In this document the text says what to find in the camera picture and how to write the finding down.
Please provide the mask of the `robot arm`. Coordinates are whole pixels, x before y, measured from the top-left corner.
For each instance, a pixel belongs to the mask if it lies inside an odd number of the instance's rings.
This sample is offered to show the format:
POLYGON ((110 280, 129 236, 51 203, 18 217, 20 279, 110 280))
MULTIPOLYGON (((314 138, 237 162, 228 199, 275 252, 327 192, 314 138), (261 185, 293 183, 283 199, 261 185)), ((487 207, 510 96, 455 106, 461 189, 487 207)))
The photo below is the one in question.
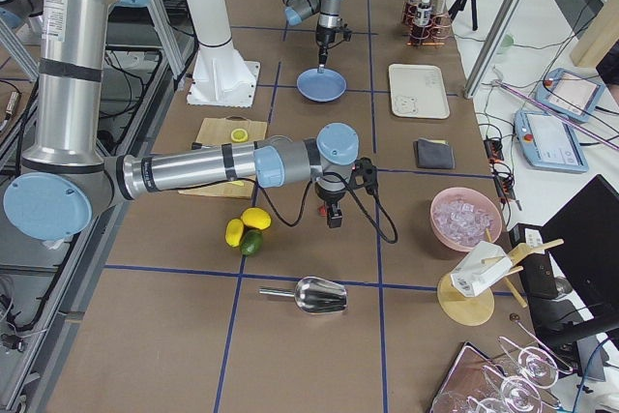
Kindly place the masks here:
POLYGON ((315 42, 318 47, 317 72, 324 74, 331 48, 351 39, 352 32, 343 21, 340 8, 343 0, 282 0, 284 14, 290 26, 297 26, 317 15, 315 42))
MULTIPOLYGON (((98 149, 108 16, 121 0, 44 0, 34 143, 16 147, 21 168, 5 188, 3 210, 23 234, 56 241, 80 233, 106 210, 150 192, 178 191, 255 176, 257 188, 300 181, 315 184, 326 205, 329 227, 336 227, 338 202, 352 190, 359 152, 357 133, 343 123, 328 124, 316 138, 285 137, 224 143, 172 155, 142 158, 131 150, 142 123, 150 126, 161 110, 144 94, 124 130, 131 131, 114 156, 98 149)), ((290 26, 318 14, 315 91, 329 89, 325 68, 337 34, 349 41, 342 22, 342 0, 283 0, 290 26)), ((250 107, 258 62, 245 61, 235 48, 224 0, 186 0, 194 27, 197 60, 189 102, 250 107)))

